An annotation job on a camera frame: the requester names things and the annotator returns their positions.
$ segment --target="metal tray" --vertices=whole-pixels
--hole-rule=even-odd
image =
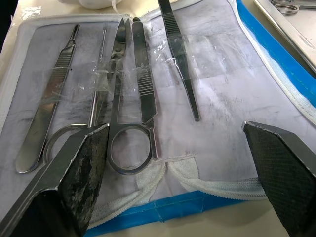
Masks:
[[[316,73],[316,11],[300,9],[295,15],[282,15],[269,0],[254,2]]]

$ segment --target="blue plastic edge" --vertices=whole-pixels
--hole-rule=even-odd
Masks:
[[[243,201],[217,197],[200,191],[181,194],[132,207],[116,218],[88,230],[84,236],[92,237],[152,222],[164,222],[240,202]]]
[[[316,80],[257,21],[241,0],[237,0],[237,8],[241,20],[255,34],[257,41],[280,64],[298,91],[315,107]],[[207,210],[240,202],[243,201],[216,197],[195,191],[130,208],[116,218],[88,230],[84,236],[93,237],[152,222],[164,222],[173,218],[202,213]]]

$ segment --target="table surface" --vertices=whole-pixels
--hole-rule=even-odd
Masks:
[[[243,0],[246,7],[266,29],[304,66],[304,61],[268,22],[252,0]],[[123,0],[117,5],[120,13],[141,16],[158,8],[157,0]],[[78,4],[63,4],[57,0],[19,0],[12,26],[8,32],[0,56],[0,86],[7,63],[11,57],[18,25],[26,18],[79,13],[114,13],[109,7],[103,10],[88,10]],[[202,214],[169,220],[165,223],[151,223],[106,235],[120,236],[215,236],[215,237],[288,237],[270,203],[248,201],[226,206]]]

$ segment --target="tweezers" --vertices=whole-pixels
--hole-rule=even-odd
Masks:
[[[188,60],[186,56],[187,53],[184,47],[184,41],[180,29],[178,27],[176,19],[174,18],[169,0],[158,0],[158,3],[162,13],[164,26],[166,28],[167,40],[171,56],[175,59],[175,65],[186,90],[194,119],[196,122],[198,122],[200,120],[200,116],[192,88]]]

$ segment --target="metal tool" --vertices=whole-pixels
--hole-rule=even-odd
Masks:
[[[158,0],[158,3],[162,13],[164,26],[166,28],[167,40],[171,56],[175,59],[175,65],[186,90],[194,119],[198,122],[200,120],[200,116],[189,74],[184,40],[182,38],[177,21],[174,18],[169,0]]]
[[[98,65],[102,61],[102,56],[103,56],[103,50],[104,50],[104,45],[105,45],[105,35],[106,35],[106,28],[103,28],[103,33],[102,33],[102,40],[101,40],[101,46],[99,50],[99,57],[98,57]],[[98,115],[100,113],[101,107],[104,103],[105,98],[108,96],[108,93],[105,91],[98,91],[94,90],[93,91],[93,96],[92,96],[92,103],[91,103],[91,108],[90,108],[90,115],[89,115],[89,121],[88,124],[70,124],[65,127],[62,127],[59,129],[57,132],[55,132],[51,138],[47,141],[45,148],[43,150],[43,161],[44,163],[49,163],[51,161],[50,158],[50,152],[52,150],[52,147],[54,146],[55,142],[58,140],[59,137],[61,137],[63,134],[66,132],[72,131],[72,130],[78,130],[78,129],[83,129],[83,128],[91,128],[97,125],[97,119]]]
[[[15,167],[19,173],[34,170],[42,154],[54,112],[56,111],[59,95],[67,78],[69,66],[76,48],[75,37],[79,25],[75,25],[66,47],[61,51],[50,76],[42,101],[56,98],[53,102],[40,104],[16,158]]]
[[[150,146],[153,159],[157,160],[154,117],[157,114],[154,93],[153,74],[149,66],[147,45],[143,23],[139,18],[133,19],[132,33],[136,63],[137,85],[141,106],[142,124],[149,129]]]
[[[308,32],[308,28],[304,26],[308,22],[310,29],[314,29],[316,26],[315,21],[309,20],[309,14],[298,14],[294,18],[292,16],[284,16],[267,0],[254,0],[254,3],[289,45],[304,59],[307,65],[304,66],[303,64],[303,67],[313,77],[316,77],[316,48],[314,46],[316,41],[310,41],[313,34]]]
[[[140,25],[137,23],[136,26],[134,26],[134,29],[137,30],[139,33],[141,31],[141,28],[139,28]],[[141,124],[136,124],[136,123],[130,123],[130,124],[120,124],[118,123],[118,116],[119,116],[119,104],[120,104],[120,97],[121,97],[121,90],[122,90],[122,70],[123,70],[123,63],[122,60],[125,57],[125,52],[126,52],[126,39],[128,38],[128,32],[130,28],[130,22],[129,20],[124,23],[124,20],[122,19],[121,22],[119,23],[117,33],[115,36],[115,41],[113,45],[113,50],[112,50],[112,56],[111,56],[111,68],[114,71],[113,77],[115,78],[115,87],[114,87],[114,96],[113,96],[113,105],[112,105],[112,113],[111,113],[111,120],[110,120],[110,131],[109,131],[109,143],[108,143],[108,155],[107,159],[112,168],[117,171],[120,174],[124,175],[130,175],[130,174],[136,174],[140,171],[142,171],[150,162],[152,158],[152,150],[154,149],[151,145],[154,144],[154,138],[151,140],[151,133],[150,129],[153,131],[153,125],[147,128],[144,125]],[[141,48],[144,50],[144,42],[139,42],[138,36],[135,36],[134,39],[137,41],[134,43],[134,47],[136,48]],[[144,59],[139,59],[140,55],[136,53],[137,56],[135,56],[135,59],[137,63],[140,62],[140,60]],[[138,86],[140,86],[141,90],[139,91],[140,95],[144,92],[143,87],[141,86],[141,83],[144,81],[141,81],[141,78],[138,77]],[[152,117],[154,116],[153,113],[155,113],[155,108],[152,107],[153,101],[150,101],[148,104],[150,108],[146,108],[145,110],[142,109],[142,118],[147,117],[150,120],[152,120]],[[114,140],[123,132],[129,129],[137,129],[143,132],[149,139],[150,141],[150,151],[148,154],[147,159],[142,163],[140,166],[134,169],[124,169],[119,166],[117,166],[113,160],[112,157],[112,147],[113,147],[113,142]]]
[[[313,0],[272,0],[271,3],[284,15],[296,14],[301,9],[316,9]]]
[[[243,131],[259,181],[291,237],[316,236],[316,155],[294,133],[257,122]]]
[[[0,237],[83,236],[102,183],[108,135],[105,124],[70,136],[4,217]]]

